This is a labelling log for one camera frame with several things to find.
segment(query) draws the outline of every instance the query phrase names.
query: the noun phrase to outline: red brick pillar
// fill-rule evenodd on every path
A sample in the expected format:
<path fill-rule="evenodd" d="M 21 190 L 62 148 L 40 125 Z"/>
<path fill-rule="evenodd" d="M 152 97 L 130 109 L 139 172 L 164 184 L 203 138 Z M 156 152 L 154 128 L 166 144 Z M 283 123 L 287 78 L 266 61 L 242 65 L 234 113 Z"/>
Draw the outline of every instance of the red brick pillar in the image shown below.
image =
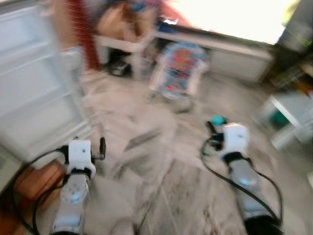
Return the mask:
<path fill-rule="evenodd" d="M 73 31 L 79 45 L 84 48 L 88 69 L 99 70 L 99 60 L 93 39 L 92 27 L 87 15 L 84 0 L 65 0 Z"/>

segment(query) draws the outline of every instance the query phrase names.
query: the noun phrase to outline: white shelf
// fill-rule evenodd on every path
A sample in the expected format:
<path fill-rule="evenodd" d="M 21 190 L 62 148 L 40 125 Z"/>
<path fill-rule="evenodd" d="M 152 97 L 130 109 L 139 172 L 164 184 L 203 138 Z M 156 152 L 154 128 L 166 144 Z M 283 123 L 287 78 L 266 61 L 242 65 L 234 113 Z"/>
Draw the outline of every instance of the white shelf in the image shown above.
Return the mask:
<path fill-rule="evenodd" d="M 226 52 L 238 53 L 251 57 L 257 57 L 264 60 L 273 60 L 273 56 L 263 48 L 249 47 L 239 43 L 226 42 L 222 39 L 215 39 L 209 35 L 196 35 L 193 33 L 164 33 L 156 32 L 155 37 L 163 38 L 171 41 L 184 41 L 195 43 L 201 47 L 221 50 Z"/>
<path fill-rule="evenodd" d="M 139 42 L 131 43 L 123 40 L 118 40 L 106 36 L 95 35 L 95 41 L 99 46 L 110 47 L 114 49 L 119 49 L 125 52 L 134 53 L 140 51 L 144 45 L 149 43 L 155 35 L 155 31 L 152 30 L 150 33 L 145 35 Z"/>
<path fill-rule="evenodd" d="M 41 20 L 40 8 L 37 6 L 1 14 L 0 35 L 2 60 L 51 43 L 49 33 Z"/>
<path fill-rule="evenodd" d="M 28 115 L 34 112 L 41 110 L 44 107 L 48 107 L 49 105 L 57 102 L 60 99 L 65 98 L 66 96 L 71 95 L 70 93 L 66 93 L 63 89 L 52 91 L 45 96 L 42 96 L 40 99 L 34 100 L 27 104 L 24 104 L 21 107 L 17 107 L 17 109 L 0 116 L 0 130 L 4 127 L 10 125 L 11 123 L 16 122 L 21 118 L 21 116 Z"/>
<path fill-rule="evenodd" d="M 55 53 L 49 46 L 49 42 L 27 46 L 20 51 L 13 51 L 12 53 L 1 55 L 0 71 L 1 73 L 15 70 L 17 67 L 30 64 L 35 60 L 49 57 Z"/>

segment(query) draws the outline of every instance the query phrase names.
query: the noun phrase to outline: black cable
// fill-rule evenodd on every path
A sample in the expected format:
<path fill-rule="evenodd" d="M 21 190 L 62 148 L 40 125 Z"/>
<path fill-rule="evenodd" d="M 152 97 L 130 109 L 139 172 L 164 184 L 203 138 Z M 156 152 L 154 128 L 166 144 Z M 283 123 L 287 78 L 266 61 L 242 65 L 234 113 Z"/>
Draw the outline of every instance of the black cable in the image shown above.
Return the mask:
<path fill-rule="evenodd" d="M 36 161 L 38 161 L 39 159 L 45 157 L 46 155 L 49 155 L 51 153 L 54 153 L 54 152 L 58 152 L 59 150 L 58 149 L 53 149 L 53 150 L 50 150 L 48 152 L 45 152 L 44 154 L 36 157 L 35 159 L 33 159 L 32 161 L 26 163 L 17 173 L 16 175 L 14 176 L 14 178 L 12 179 L 11 183 L 10 183 L 10 187 L 9 187 L 9 195 L 10 195 L 10 198 L 11 198 L 11 206 L 12 206 L 12 209 L 13 209 L 13 212 L 15 213 L 15 215 L 17 216 L 18 220 L 22 223 L 22 225 L 28 230 L 30 231 L 32 234 L 36 235 L 35 234 L 35 231 L 34 229 L 24 220 L 23 216 L 21 215 L 21 213 L 19 212 L 18 208 L 17 208 L 17 205 L 16 205 L 16 202 L 15 202 L 15 199 L 14 199 L 14 186 L 15 186 L 15 183 L 17 181 L 17 179 L 20 177 L 20 175 L 29 167 L 31 166 L 33 163 L 35 163 Z"/>
<path fill-rule="evenodd" d="M 37 214 L 37 209 L 39 206 L 40 201 L 42 200 L 42 198 L 47 194 L 49 195 L 50 193 L 52 193 L 54 190 L 60 189 L 62 188 L 62 186 L 58 186 L 58 187 L 52 187 L 47 189 L 46 191 L 44 191 L 35 201 L 34 207 L 33 207 L 33 216 L 32 216 L 32 223 L 33 223 L 33 230 L 35 232 L 35 235 L 40 235 L 39 231 L 38 231 L 38 227 L 37 227 L 37 222 L 36 222 L 36 214 Z"/>
<path fill-rule="evenodd" d="M 276 189 L 277 192 L 277 196 L 278 196 L 278 201 L 279 201 L 279 220 L 280 223 L 283 223 L 283 194 L 280 190 L 280 188 L 278 187 L 278 185 L 268 176 L 262 174 L 261 172 L 257 171 L 256 169 L 252 168 L 258 175 L 260 175 L 261 177 L 263 177 L 264 179 L 268 180 Z"/>
<path fill-rule="evenodd" d="M 217 173 L 216 171 L 214 171 L 213 169 L 211 169 L 210 167 L 208 167 L 208 165 L 205 163 L 204 161 L 204 157 L 207 156 L 207 154 L 204 152 L 204 148 L 205 148 L 205 145 L 209 142 L 209 140 L 206 140 L 202 147 L 201 147 L 201 161 L 202 161 L 202 164 L 204 165 L 204 167 L 210 171 L 212 174 L 214 174 L 215 176 L 217 176 L 218 178 L 226 181 L 227 183 L 229 183 L 230 185 L 232 185 L 233 187 L 235 187 L 236 189 L 244 192 L 245 194 L 247 194 L 248 196 L 250 196 L 251 198 L 253 198 L 255 201 L 257 201 L 258 203 L 260 203 L 270 214 L 271 216 L 276 220 L 277 224 L 278 225 L 281 225 L 282 224 L 282 220 L 279 219 L 277 217 L 277 215 L 273 212 L 273 210 L 264 202 L 262 201 L 260 198 L 258 198 L 256 195 L 254 195 L 253 193 L 251 193 L 249 190 L 245 189 L 244 187 L 240 186 L 239 184 L 233 182 L 232 180 L 222 176 L 221 174 Z"/>

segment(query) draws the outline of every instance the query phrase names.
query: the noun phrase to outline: white cabinet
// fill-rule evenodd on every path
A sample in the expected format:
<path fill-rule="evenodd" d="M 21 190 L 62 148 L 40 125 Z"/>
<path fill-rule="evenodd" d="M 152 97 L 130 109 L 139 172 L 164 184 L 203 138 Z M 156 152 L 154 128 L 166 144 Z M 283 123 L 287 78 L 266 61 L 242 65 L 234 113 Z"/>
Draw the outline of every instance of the white cabinet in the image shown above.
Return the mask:
<path fill-rule="evenodd" d="M 0 14 L 0 143 L 30 161 L 91 125 L 41 7 L 10 9 Z"/>
<path fill-rule="evenodd" d="M 258 82 L 268 71 L 270 58 L 252 57 L 230 52 L 212 51 L 211 71 L 236 77 L 242 80 Z"/>

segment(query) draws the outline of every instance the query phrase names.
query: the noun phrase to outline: small white table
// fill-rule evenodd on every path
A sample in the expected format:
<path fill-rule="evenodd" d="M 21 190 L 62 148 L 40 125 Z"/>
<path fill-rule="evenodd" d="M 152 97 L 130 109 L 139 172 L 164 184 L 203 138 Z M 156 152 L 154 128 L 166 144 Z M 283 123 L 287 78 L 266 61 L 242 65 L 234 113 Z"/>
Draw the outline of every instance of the small white table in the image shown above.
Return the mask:
<path fill-rule="evenodd" d="M 99 61 L 105 64 L 109 61 L 108 48 L 119 49 L 131 53 L 131 65 L 133 78 L 140 80 L 142 78 L 142 53 L 144 49 L 155 37 L 155 30 L 151 30 L 147 35 L 141 38 L 138 43 L 131 43 L 106 36 L 95 35 L 94 39 L 98 51 Z"/>
<path fill-rule="evenodd" d="M 290 122 L 278 131 L 271 142 L 276 149 L 282 149 L 295 137 L 306 141 L 313 135 L 313 100 L 302 93 L 271 95 L 253 119 L 259 125 L 265 124 L 271 115 L 279 110 Z"/>

